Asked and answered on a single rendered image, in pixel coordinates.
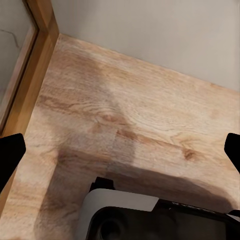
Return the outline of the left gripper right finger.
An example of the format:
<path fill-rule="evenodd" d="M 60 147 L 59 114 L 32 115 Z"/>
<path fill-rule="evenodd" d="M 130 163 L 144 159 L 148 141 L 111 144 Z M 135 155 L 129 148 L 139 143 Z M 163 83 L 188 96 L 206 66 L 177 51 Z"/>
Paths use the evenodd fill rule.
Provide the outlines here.
<path fill-rule="evenodd" d="M 224 151 L 240 173 L 240 135 L 235 133 L 228 133 Z"/>

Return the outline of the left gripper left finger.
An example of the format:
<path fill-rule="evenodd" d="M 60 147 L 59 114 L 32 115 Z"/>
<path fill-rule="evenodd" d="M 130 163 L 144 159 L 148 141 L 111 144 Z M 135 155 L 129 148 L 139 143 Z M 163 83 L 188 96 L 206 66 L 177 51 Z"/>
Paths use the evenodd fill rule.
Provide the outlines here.
<path fill-rule="evenodd" d="M 26 152 L 21 133 L 0 138 L 0 193 Z"/>

